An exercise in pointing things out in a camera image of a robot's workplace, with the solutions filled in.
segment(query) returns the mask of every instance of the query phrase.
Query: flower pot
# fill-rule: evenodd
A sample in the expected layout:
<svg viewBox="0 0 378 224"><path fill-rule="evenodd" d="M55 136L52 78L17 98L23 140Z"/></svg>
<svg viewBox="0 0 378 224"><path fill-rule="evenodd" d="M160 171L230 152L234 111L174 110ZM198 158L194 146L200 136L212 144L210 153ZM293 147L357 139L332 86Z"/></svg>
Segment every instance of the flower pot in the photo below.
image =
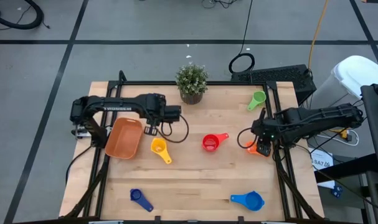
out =
<svg viewBox="0 0 378 224"><path fill-rule="evenodd" d="M188 95L188 94L182 93L182 91L181 91L181 99L182 99L183 102L185 102L189 105L194 105L194 104L201 101L202 93L197 93L197 94L194 94L194 95Z"/></svg>

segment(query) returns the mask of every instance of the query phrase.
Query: floor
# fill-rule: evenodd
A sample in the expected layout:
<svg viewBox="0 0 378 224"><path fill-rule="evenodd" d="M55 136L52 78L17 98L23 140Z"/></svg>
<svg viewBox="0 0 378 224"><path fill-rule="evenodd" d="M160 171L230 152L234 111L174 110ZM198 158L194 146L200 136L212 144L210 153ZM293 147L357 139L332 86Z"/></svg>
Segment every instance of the floor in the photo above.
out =
<svg viewBox="0 0 378 224"><path fill-rule="evenodd" d="M50 29L0 30L0 223L57 218L75 146L70 105L88 93L90 82L116 80L120 69L128 80L174 80L189 62L205 65L210 80L230 80L227 66L240 50L250 1L228 9L204 9L201 0L36 3ZM255 56L255 69L306 64L323 4L255 0L244 46ZM10 21L27 8L22 0L0 0ZM21 23L34 18L30 9ZM331 0L318 40L316 86L350 55L378 63L378 4ZM247 63L237 62L234 70ZM325 149L350 157L374 152L368 125L358 133L356 147L332 142ZM324 209L333 220L362 222L359 210Z"/></svg>

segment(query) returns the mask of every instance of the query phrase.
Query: yellow measuring cup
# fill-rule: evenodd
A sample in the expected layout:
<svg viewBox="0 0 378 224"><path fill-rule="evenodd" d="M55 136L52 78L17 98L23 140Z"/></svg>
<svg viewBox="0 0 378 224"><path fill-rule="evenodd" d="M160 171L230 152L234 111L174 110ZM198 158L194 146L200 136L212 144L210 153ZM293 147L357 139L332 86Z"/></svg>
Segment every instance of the yellow measuring cup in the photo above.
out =
<svg viewBox="0 0 378 224"><path fill-rule="evenodd" d="M166 141L164 139L154 138L151 142L151 150L161 156L166 164L172 163L172 159L168 154L168 150L166 149Z"/></svg>

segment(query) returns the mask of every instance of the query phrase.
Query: black metal frame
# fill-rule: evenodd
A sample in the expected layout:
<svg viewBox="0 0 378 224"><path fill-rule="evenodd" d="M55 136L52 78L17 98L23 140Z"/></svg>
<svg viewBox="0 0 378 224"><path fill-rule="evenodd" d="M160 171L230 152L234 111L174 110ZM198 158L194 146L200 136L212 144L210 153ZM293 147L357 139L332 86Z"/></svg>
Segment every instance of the black metal frame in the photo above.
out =
<svg viewBox="0 0 378 224"><path fill-rule="evenodd" d="M280 99L277 92L277 85L276 82L230 82L230 81L221 81L221 82L207 82L208 85L238 85L238 86L249 86L249 85L255 85L255 86L262 86L267 99L265 101L266 108L267 108L267 115L269 117L273 116L272 107L270 103L270 96L268 92L268 87L272 90L273 93L273 99L275 101L276 106L276 112L281 111L280 106ZM114 88L116 88L116 96L119 97L121 95L121 89L123 85L176 85L176 82L174 81L127 81L122 71L120 71L119 80L118 81L109 81L107 86L107 93L106 96L110 97L112 91ZM102 120L100 125L105 127L106 120L107 120L108 113L103 113ZM111 126L115 122L117 117L117 112L112 112L111 117ZM279 149L279 145L273 144L273 148L275 150ZM99 165L100 160L100 154L102 149L96 148L95 155L93 157L93 164L92 164L92 170L90 174L90 181L89 181L89 187L88 190L84 193L83 197L80 199L80 202L74 207L74 209L67 214L65 217L61 217L61 219L58 220L47 220L47 221L39 221L39 222L27 222L28 223L35 223L35 224L45 224L45 223L83 223L88 222L88 220L91 221L97 221L100 220L100 216L102 213L102 206L103 206L103 199L104 199L104 193L105 193L105 185L107 180L107 173L108 173L108 165L110 162L110 157L108 155L105 155L102 168L97 174L97 169ZM294 187L296 187L295 182L295 175L293 170L293 164L291 161L291 155L289 149L284 149L283 151L285 153L285 160L286 160L286 167L288 171L288 176L290 178L290 182ZM280 161L281 157L279 153L275 154L275 160ZM96 210L95 210L95 216L89 217L89 210L90 210L90 204L92 203L92 194L94 190L96 189L97 185L100 183L99 191L98 191L98 200L96 204ZM280 195L281 195L281 202L283 205L283 213L285 217L286 222L292 222L292 223L304 223L304 224L319 224L319 223L330 223L330 224L341 224L346 222L332 222L327 220L310 220L310 219L303 219L302 212L301 212L301 206L298 202L298 199L293 194L293 201L294 201L294 207L295 207L295 213L296 218L292 218L290 215L290 208L288 205L288 199L287 199L287 192L286 192L286 183L284 180L278 176L278 183L280 187ZM80 213L81 209L83 208L83 217L76 218L78 214ZM211 223L262 223L262 222L248 222L244 220L244 217L237 217L238 221L200 221L196 220L196 223L200 224L211 224ZM161 221L160 216L155 216L154 220L124 220L123 223L190 223L190 221L183 220L183 221Z"/></svg>

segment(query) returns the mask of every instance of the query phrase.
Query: green measuring cup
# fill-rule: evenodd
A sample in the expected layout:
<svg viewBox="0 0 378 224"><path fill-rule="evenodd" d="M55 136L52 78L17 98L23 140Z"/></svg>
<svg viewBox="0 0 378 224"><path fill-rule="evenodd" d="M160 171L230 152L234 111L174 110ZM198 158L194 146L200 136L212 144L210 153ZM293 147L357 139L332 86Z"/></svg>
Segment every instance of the green measuring cup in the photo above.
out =
<svg viewBox="0 0 378 224"><path fill-rule="evenodd" d="M266 100L266 94L264 91L256 91L252 95L252 100L250 104L248 105L247 109L249 111L253 110L257 105L265 102Z"/></svg>

